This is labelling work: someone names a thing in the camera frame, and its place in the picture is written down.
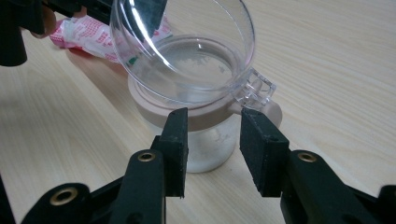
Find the transparent plastic cup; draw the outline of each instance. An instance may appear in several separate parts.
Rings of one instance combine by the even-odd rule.
[[[167,25],[160,26],[162,21]],[[222,149],[226,156],[219,156],[210,136],[217,128],[235,131],[225,135],[236,139],[239,126],[224,123],[239,122],[230,118],[242,107],[260,110],[280,124],[280,107],[271,100],[276,86],[251,66],[255,36],[243,1],[116,0],[110,28],[143,117],[161,128],[170,111],[187,107],[190,154],[202,154],[189,156],[188,170],[208,158],[218,161],[191,172],[213,169],[231,155],[235,141]],[[160,28],[169,37],[156,38]]]

